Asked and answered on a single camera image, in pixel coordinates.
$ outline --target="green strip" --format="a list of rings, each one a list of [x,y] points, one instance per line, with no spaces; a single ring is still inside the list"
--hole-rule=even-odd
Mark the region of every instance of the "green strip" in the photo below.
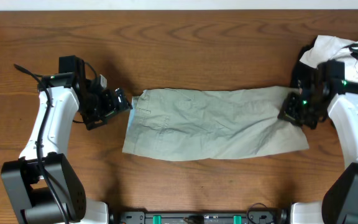
[[[234,219],[234,224],[241,224],[241,216],[235,215],[233,219]]]
[[[153,224],[161,224],[161,216],[160,215],[153,216]]]

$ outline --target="tabletop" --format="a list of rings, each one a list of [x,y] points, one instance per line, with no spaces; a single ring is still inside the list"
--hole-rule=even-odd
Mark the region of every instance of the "tabletop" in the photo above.
[[[39,107],[36,82],[13,63],[53,74],[60,56],[76,55],[129,97],[288,86],[300,49],[317,35],[358,40],[358,11],[0,12],[0,172],[27,144]],[[169,162],[122,153],[128,115],[92,131],[73,124],[68,146],[87,197],[114,212],[289,207],[322,200],[344,170],[329,121],[303,128],[309,150]],[[16,222],[0,176],[0,223]]]

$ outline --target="white backdrop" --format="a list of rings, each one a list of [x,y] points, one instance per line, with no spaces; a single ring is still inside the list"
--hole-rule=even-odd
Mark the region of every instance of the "white backdrop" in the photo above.
[[[358,0],[0,0],[0,11],[149,9],[358,9]]]

